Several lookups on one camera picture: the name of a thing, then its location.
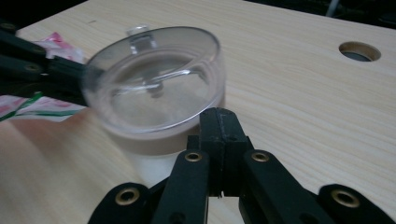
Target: transparent lid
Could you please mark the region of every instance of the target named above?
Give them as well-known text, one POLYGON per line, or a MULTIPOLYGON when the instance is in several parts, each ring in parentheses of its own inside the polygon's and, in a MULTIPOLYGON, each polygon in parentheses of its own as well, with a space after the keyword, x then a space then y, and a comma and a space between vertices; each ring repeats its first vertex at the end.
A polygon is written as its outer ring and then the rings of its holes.
POLYGON ((101 50, 87 64, 83 90, 107 128, 141 137, 197 124, 221 101, 224 83, 219 41, 205 30, 170 27, 101 50))

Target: wood grain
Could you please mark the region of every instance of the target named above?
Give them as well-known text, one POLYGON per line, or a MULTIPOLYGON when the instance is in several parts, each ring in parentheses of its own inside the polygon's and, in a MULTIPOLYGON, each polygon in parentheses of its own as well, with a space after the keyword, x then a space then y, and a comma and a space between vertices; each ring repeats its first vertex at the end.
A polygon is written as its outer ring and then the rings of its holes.
MULTIPOLYGON (((151 28, 195 26, 219 38, 226 107, 256 148, 274 153, 307 189, 339 183, 396 219, 396 31, 236 0, 91 0, 19 32, 59 32, 87 58, 151 28), (339 46, 359 41, 381 58, 362 63, 339 46)), ((125 156, 90 109, 62 123, 0 123, 2 223, 87 223, 113 187, 148 186, 175 155, 125 156)), ((208 223, 242 223, 236 199, 211 199, 208 223)))

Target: metal screw head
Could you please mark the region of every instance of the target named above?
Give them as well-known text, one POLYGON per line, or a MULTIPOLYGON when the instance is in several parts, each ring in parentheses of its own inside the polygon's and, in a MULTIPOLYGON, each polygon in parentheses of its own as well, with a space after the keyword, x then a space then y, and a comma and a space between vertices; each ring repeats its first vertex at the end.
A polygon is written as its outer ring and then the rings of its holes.
POLYGON ((186 156, 184 156, 184 158, 187 161, 200 161, 202 159, 202 155, 197 152, 191 152, 191 153, 186 154, 186 156))
POLYGON ((332 191, 332 198, 343 206, 350 208, 357 208, 361 205, 359 199, 349 193, 348 191, 342 189, 335 189, 332 191))
POLYGON ((140 193, 136 188, 122 189, 116 195, 116 203, 118 205, 129 205, 136 202, 139 197, 140 193))
POLYGON ((251 154, 251 158, 255 161, 259 161, 259 162, 265 162, 265 161, 269 161, 270 158, 268 157, 267 154, 262 153, 262 152, 255 152, 253 154, 251 154))

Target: wooden table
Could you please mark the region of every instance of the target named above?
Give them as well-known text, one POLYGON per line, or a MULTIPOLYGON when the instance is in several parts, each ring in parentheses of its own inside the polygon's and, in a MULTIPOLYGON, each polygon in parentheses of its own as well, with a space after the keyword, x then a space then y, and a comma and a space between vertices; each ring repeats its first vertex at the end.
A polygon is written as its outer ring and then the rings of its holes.
MULTIPOLYGON (((352 187, 396 219, 396 31, 237 0, 90 0, 19 36, 58 32, 90 58, 140 23, 216 35, 226 107, 254 146, 275 154, 305 188, 352 187), (347 41, 382 56, 348 59, 339 51, 347 41)), ((1 223, 87 223, 110 189, 150 187, 175 157, 126 158, 90 109, 61 123, 1 122, 0 142, 1 223)), ((210 199, 209 207, 208 223, 243 223, 235 198, 210 199)))

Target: circular hole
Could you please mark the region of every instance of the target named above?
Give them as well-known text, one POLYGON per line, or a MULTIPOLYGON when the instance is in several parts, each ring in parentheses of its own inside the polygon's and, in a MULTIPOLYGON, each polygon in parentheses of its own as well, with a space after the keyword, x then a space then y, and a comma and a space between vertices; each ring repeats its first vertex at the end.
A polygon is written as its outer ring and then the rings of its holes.
POLYGON ((173 213, 169 217, 169 223, 172 223, 172 224, 183 224, 185 220, 186 220, 186 217, 182 213, 173 213))
POLYGON ((187 161, 200 161, 202 155, 196 152, 191 152, 189 154, 186 154, 185 158, 187 161))
POLYGON ((350 208, 356 208, 361 205, 359 199, 355 195, 341 189, 333 190, 332 198, 341 205, 350 208))
POLYGON ((255 161, 269 161, 270 160, 270 158, 262 152, 255 152, 255 153, 251 154, 251 158, 255 161))
POLYGON ((138 189, 135 188, 122 189, 116 195, 116 203, 119 205, 128 205, 136 202, 139 196, 140 193, 138 189))
POLYGON ((361 42, 346 42, 340 45, 339 50, 344 56, 360 62, 373 62, 381 57, 378 49, 361 42))
POLYGON ((319 223, 316 217, 314 217, 308 213, 301 213, 300 220, 305 224, 318 224, 319 223))

